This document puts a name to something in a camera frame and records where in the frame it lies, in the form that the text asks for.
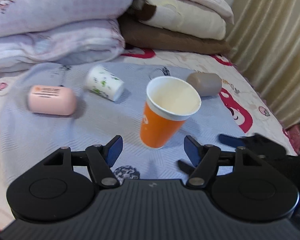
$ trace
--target cup rim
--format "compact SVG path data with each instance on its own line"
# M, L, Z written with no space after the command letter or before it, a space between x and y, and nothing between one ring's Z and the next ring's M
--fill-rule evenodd
M198 101L199 101L198 108L197 108L195 111L191 112L190 114L176 114L176 113L174 113L174 112L168 111L168 110L162 108L161 106L159 106L157 103L155 103L155 102L152 100L152 98L149 96L149 92L148 92L148 90L149 90L149 85L151 84L151 82L153 82L154 80L157 80L157 79L176 79L176 80L182 81L183 83L185 83L186 85L188 85L188 86L195 92L195 94L197 95L197 98L198 98ZM164 112L166 112L166 113L168 113L168 114L172 114L172 115L175 115L175 116L191 116L191 115L195 114L195 113L198 112L198 110L200 109L200 107L201 107L201 102L202 102L199 93L197 92L197 90L194 89L193 86L191 86L188 82L184 81L183 79L180 79L180 78L177 78L177 77L171 77L171 76L160 76L160 77L155 77L154 79L152 79L152 80L148 83L148 85L147 85L147 88L146 88L146 95L147 95L147 98L150 100L150 102L151 102L155 107L157 107L157 108L160 109L161 111L164 111Z

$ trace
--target red cartoon pattern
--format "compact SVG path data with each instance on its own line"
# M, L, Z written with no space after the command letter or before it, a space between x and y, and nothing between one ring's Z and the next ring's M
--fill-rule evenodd
M223 57L220 54L210 55L210 57L213 57L216 61L218 61L222 65L232 66L232 63L227 58Z
M136 48L132 47L126 49L127 53L121 54L121 56L128 56L128 57L137 57L137 58L152 58L155 56L155 52L152 49L145 49L145 48Z
M249 112L234 101L232 95L224 88L221 89L219 95L224 105L230 110L237 125L239 125L244 133L247 133L253 123Z

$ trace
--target orange paper cup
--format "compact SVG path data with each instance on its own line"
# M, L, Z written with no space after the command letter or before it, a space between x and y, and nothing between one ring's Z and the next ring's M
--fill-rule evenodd
M161 76L147 86L141 141L160 149L201 106L198 92L182 79Z

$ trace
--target light blue sheet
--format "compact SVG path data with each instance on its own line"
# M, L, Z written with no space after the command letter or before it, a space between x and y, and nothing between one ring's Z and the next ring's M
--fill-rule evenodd
M186 179L176 161L189 161L183 139L191 135L201 144L214 144L222 150L234 149L218 143L217 135L244 136L219 96L202 99L200 110L190 117L160 150L145 148L139 140L139 127L150 77L163 75L163 66L127 63L102 63L125 82L125 91L117 102L104 99L84 89L85 75L96 63L66 67L43 63L33 67L17 81L8 95L0 118L1 149L4 172L10 183L61 146L72 151L93 144L106 144L115 135L123 137L123 152L112 170L120 179ZM193 70L168 67L171 76L185 80ZM33 114L26 98L32 85L64 85L74 90L78 108L69 117ZM87 174L85 169L76 171Z

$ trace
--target brown blanket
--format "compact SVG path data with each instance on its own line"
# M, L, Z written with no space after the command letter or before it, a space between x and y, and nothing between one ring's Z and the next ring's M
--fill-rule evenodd
M128 14L119 19L126 43L139 48L178 50L200 54L226 54L230 45L225 40L200 39L192 35L155 28L135 21Z

